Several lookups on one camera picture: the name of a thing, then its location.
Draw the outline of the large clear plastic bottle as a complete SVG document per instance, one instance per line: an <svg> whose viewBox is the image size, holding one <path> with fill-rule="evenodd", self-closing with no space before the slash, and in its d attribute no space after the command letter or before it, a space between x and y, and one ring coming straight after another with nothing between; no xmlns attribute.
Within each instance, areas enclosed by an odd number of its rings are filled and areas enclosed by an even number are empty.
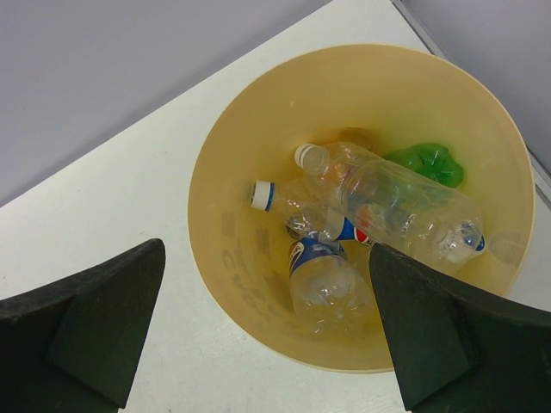
<svg viewBox="0 0 551 413"><path fill-rule="evenodd" d="M294 152L307 189L376 243L446 274L481 254L475 201L350 142Z"/></svg>

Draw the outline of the green plastic bottle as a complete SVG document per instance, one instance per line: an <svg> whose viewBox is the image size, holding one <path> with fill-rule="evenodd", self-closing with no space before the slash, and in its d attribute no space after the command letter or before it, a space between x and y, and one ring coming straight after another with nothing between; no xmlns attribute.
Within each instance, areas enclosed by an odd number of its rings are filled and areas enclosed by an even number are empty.
<svg viewBox="0 0 551 413"><path fill-rule="evenodd" d="M437 182L448 188L458 188L465 179L463 167L445 145L428 142L390 151L385 160L399 166L399 176L407 183Z"/></svg>

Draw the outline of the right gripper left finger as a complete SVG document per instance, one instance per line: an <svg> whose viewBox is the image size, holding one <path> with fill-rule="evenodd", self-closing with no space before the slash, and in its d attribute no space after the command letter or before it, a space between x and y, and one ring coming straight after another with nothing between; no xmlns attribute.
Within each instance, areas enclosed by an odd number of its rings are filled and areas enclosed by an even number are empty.
<svg viewBox="0 0 551 413"><path fill-rule="evenodd" d="M1 302L3 412L127 405L166 262L153 238Z"/></svg>

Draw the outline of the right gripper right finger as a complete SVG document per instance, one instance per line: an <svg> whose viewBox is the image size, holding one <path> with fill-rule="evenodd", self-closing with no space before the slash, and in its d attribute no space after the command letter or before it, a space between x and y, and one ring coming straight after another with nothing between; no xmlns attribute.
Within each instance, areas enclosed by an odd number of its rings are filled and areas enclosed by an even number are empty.
<svg viewBox="0 0 551 413"><path fill-rule="evenodd" d="M385 245L370 277L410 412L548 412L550 314Z"/></svg>

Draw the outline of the Pepsi bottle blue cap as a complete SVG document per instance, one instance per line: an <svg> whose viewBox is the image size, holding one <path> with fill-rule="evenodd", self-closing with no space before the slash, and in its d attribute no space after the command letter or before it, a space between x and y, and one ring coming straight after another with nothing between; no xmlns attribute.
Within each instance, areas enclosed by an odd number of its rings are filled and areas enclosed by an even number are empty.
<svg viewBox="0 0 551 413"><path fill-rule="evenodd" d="M372 293L338 241L303 237L288 253L294 313L317 337L360 336L368 323Z"/></svg>

